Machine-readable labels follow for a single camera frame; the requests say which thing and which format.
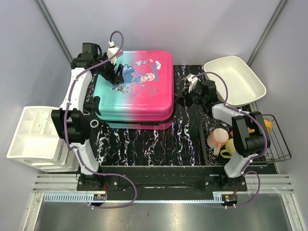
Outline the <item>pink and teal kids suitcase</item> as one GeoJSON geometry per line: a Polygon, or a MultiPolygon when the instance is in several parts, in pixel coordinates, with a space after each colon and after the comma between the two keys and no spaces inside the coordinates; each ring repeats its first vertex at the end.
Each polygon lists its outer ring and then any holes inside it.
{"type": "Polygon", "coordinates": [[[167,51],[125,51],[117,59],[124,81],[112,85],[98,75],[84,109],[111,128],[165,130],[175,113],[175,78],[167,51]]]}

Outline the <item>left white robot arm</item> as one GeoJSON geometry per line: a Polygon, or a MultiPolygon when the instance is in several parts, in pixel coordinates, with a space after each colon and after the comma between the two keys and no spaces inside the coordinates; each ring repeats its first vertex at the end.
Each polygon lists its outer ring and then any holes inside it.
{"type": "Polygon", "coordinates": [[[68,150],[73,151],[80,164],[81,173],[88,175],[87,185],[97,191],[103,187],[104,179],[98,175],[99,164],[91,145],[91,125],[83,114],[87,87],[94,75],[102,75],[112,85],[122,83],[123,66],[116,60],[122,48],[109,41],[107,52],[95,43],[83,43],[82,52],[71,62],[71,78],[66,96],[59,109],[53,109],[51,119],[59,138],[68,150]]]}

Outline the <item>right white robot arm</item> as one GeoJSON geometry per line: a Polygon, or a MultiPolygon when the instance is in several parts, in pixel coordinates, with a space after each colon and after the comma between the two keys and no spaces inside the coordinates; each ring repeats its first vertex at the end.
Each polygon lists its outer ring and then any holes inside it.
{"type": "Polygon", "coordinates": [[[199,105],[208,116],[232,126],[235,154],[224,166],[224,176],[218,179],[219,187],[229,191],[236,184],[235,178],[243,175],[247,166],[270,147],[263,115],[259,111],[241,111],[220,101],[212,80],[201,82],[194,77],[185,82],[187,87],[176,103],[183,107],[199,105]]]}

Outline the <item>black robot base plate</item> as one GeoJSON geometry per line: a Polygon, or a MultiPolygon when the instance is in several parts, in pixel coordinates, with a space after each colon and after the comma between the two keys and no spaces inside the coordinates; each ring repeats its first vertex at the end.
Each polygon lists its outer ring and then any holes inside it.
{"type": "Polygon", "coordinates": [[[246,180],[240,176],[234,180],[223,177],[222,167],[101,167],[103,176],[76,175],[77,190],[104,190],[116,192],[132,189],[132,184],[120,177],[129,178],[138,190],[141,189],[194,189],[206,192],[247,191],[246,180]]]}

